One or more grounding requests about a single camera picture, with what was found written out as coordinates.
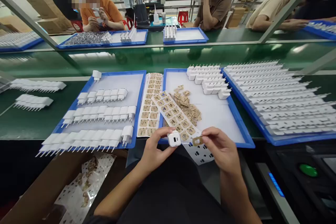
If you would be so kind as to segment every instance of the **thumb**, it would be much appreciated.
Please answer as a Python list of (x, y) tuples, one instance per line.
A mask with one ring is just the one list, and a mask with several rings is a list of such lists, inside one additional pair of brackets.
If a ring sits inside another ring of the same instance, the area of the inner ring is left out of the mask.
[(203, 136), (202, 137), (203, 143), (205, 143), (205, 145), (207, 146), (207, 148), (209, 149), (209, 151), (214, 155), (220, 155), (221, 151), (217, 148), (217, 146), (213, 143), (213, 141), (207, 137), (207, 136)]
[(162, 151), (161, 156), (164, 160), (166, 160), (175, 150), (176, 150), (177, 146), (175, 147), (168, 147), (167, 149), (165, 149), (164, 151)]

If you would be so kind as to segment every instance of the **black shirt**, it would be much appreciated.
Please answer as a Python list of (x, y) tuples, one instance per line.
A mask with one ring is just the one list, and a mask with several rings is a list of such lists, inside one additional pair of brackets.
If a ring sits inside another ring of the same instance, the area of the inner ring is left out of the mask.
[(78, 13), (73, 10), (71, 0), (53, 0), (53, 1), (67, 19), (69, 20), (78, 19)]
[[(130, 172), (138, 162), (129, 165)], [(201, 183), (194, 163), (173, 154), (143, 182), (119, 220), (91, 216), (86, 224), (234, 223)]]

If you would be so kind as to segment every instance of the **beige shirt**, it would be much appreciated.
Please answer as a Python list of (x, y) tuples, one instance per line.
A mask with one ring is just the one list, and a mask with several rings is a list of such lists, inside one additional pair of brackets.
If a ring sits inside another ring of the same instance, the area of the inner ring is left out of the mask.
[[(230, 9), (231, 0), (210, 0), (210, 13), (213, 18), (218, 19), (218, 23), (212, 28), (223, 29), (224, 23), (226, 20), (226, 15)], [(201, 5), (198, 9), (197, 17), (201, 19), (199, 24), (200, 28), (204, 30), (203, 24), (203, 5)]]
[(281, 9), (289, 2), (289, 0), (265, 0), (259, 7), (252, 13), (250, 19), (246, 24), (246, 28), (252, 28), (256, 18), (259, 15), (266, 15), (268, 21), (272, 22), (275, 16)]

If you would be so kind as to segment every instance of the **green button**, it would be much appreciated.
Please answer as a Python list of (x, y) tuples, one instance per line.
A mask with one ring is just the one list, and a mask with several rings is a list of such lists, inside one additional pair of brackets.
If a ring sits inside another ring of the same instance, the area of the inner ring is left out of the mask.
[(318, 175), (316, 168), (308, 164), (300, 164), (299, 168), (304, 174), (308, 175), (309, 177), (317, 177)]

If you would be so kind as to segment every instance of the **orange shirt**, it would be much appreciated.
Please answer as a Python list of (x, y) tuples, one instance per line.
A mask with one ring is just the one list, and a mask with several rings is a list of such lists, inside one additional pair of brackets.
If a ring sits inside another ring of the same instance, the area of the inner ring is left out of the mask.
[[(107, 18), (112, 22), (120, 22), (123, 17), (118, 8), (111, 0), (100, 0), (100, 7), (104, 8)], [(91, 8), (81, 8), (80, 15), (82, 16), (83, 25), (87, 25), (89, 17), (95, 17)]]

